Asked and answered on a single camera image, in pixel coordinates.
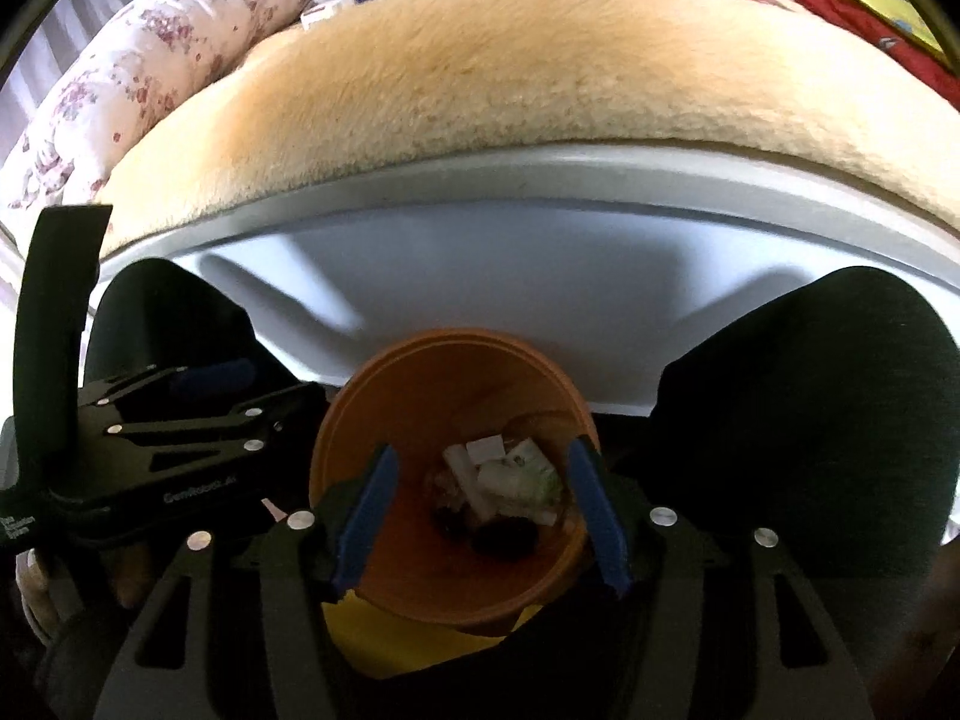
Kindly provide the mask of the person's left hand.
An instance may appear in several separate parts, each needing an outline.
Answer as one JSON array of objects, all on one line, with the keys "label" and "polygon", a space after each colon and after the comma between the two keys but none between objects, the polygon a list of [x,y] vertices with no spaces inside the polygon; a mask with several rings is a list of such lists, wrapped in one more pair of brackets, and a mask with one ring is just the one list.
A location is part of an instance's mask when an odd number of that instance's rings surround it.
[{"label": "person's left hand", "polygon": [[[71,578],[52,578],[34,550],[16,556],[14,582],[20,594],[21,610],[32,633],[41,644],[53,644],[67,621],[82,603]],[[148,585],[148,559],[142,546],[127,546],[112,567],[110,586],[122,610],[133,610]]]}]

